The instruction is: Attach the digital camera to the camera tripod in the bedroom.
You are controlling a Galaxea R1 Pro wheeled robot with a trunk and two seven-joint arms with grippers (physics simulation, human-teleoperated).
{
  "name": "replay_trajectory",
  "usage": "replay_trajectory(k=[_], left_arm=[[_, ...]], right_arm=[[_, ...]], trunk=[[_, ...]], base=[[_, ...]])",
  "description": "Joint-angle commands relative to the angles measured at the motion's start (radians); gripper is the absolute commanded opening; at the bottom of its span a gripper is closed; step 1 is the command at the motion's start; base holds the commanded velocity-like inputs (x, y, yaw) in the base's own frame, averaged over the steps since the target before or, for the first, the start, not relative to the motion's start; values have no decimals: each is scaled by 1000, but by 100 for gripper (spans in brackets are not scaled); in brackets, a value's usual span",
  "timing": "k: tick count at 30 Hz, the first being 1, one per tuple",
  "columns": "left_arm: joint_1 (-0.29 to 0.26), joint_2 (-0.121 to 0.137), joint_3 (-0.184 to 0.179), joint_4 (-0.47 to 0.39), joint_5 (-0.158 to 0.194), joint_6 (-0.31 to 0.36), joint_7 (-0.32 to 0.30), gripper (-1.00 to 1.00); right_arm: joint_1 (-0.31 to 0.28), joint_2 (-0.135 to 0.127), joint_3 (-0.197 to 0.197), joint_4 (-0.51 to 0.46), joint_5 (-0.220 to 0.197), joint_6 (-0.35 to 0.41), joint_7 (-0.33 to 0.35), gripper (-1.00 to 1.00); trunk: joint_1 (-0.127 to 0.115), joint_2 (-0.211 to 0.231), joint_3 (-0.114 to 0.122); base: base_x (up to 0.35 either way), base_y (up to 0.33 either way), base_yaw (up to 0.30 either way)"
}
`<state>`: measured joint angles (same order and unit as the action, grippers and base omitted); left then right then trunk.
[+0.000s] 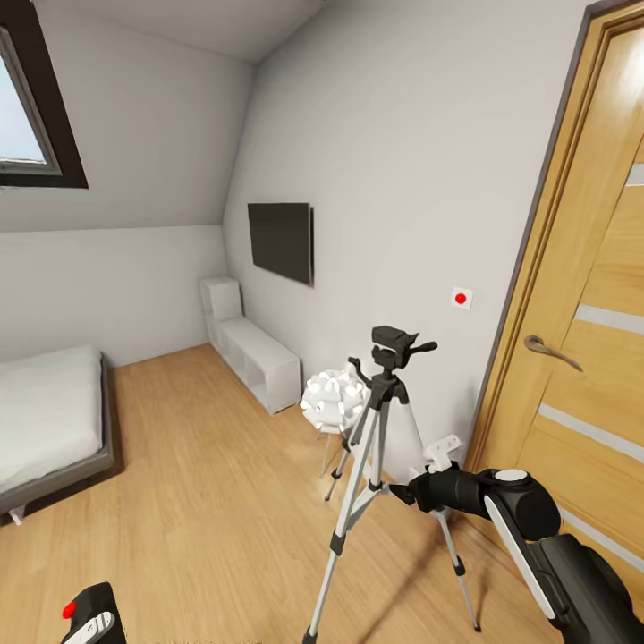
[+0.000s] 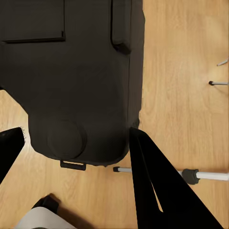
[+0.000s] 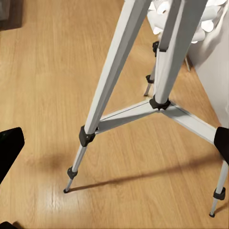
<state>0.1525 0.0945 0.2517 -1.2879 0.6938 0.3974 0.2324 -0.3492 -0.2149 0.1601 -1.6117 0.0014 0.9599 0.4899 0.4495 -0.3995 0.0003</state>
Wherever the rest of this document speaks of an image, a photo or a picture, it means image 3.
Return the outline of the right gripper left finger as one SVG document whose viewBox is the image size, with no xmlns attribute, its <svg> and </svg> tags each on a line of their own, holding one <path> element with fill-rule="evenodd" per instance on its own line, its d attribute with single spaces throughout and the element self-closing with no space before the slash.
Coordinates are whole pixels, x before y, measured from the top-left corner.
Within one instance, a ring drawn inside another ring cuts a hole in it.
<svg viewBox="0 0 229 229">
<path fill-rule="evenodd" d="M 25 144 L 22 129 L 0 132 L 0 184 Z"/>
</svg>

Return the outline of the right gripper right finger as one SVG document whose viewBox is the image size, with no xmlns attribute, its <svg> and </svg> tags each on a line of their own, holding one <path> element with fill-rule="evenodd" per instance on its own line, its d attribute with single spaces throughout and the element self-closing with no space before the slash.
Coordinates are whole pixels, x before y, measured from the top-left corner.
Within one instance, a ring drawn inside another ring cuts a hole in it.
<svg viewBox="0 0 229 229">
<path fill-rule="evenodd" d="M 229 165 L 229 129 L 218 127 L 214 139 L 214 144 Z"/>
</svg>

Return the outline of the camera tripod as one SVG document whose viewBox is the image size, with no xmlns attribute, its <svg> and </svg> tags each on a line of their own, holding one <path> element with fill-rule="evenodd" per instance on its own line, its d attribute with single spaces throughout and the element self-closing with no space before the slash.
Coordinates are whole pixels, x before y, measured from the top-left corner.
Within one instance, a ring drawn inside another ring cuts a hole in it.
<svg viewBox="0 0 229 229">
<path fill-rule="evenodd" d="M 153 43 L 156 61 L 152 73 L 146 76 L 148 87 L 144 96 L 148 95 L 151 84 L 154 83 L 153 98 L 102 117 L 151 3 L 152 0 L 125 0 L 124 2 L 86 124 L 79 132 L 81 144 L 74 165 L 67 171 L 69 181 L 64 193 L 69 192 L 85 151 L 97 134 L 154 113 L 166 115 L 215 145 L 217 131 L 215 127 L 169 100 L 208 0 L 172 0 L 160 41 Z M 225 198 L 226 189 L 223 186 L 229 172 L 229 165 L 223 156 L 220 156 L 223 165 L 209 214 L 212 218 L 215 217 L 214 211 L 218 200 Z"/>
</svg>

